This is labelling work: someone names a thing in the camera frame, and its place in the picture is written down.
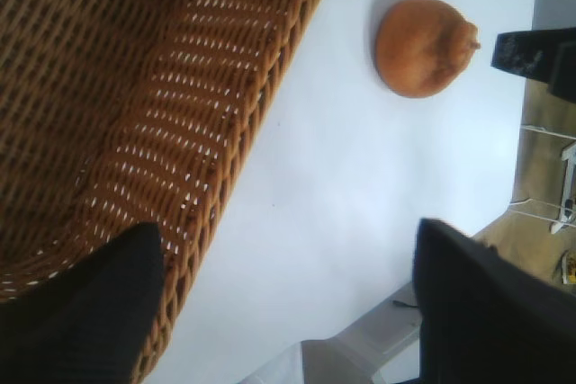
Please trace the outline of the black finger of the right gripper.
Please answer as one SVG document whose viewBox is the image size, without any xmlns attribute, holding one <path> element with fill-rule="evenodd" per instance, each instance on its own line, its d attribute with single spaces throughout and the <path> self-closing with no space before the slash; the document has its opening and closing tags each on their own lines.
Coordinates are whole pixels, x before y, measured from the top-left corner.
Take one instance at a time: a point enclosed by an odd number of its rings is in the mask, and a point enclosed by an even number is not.
<svg viewBox="0 0 576 384">
<path fill-rule="evenodd" d="M 501 33 L 491 66 L 547 84 L 555 97 L 574 97 L 575 28 Z"/>
</svg>

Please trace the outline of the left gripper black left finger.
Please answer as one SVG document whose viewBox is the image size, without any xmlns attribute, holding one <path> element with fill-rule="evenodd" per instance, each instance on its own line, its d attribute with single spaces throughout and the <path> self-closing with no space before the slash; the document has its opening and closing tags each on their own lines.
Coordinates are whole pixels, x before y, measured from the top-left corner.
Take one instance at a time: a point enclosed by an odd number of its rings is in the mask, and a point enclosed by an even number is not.
<svg viewBox="0 0 576 384">
<path fill-rule="evenodd" d="M 3 383 L 127 383 L 164 286 L 161 236 L 135 225 L 1 307 Z"/>
</svg>

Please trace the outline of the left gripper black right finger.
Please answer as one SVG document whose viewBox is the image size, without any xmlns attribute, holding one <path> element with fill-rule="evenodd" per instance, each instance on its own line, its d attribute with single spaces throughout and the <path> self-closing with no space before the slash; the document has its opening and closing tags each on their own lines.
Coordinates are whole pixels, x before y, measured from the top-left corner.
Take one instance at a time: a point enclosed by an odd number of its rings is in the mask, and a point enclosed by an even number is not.
<svg viewBox="0 0 576 384">
<path fill-rule="evenodd" d="M 573 383 L 575 298 L 438 219 L 419 223 L 421 383 Z"/>
</svg>

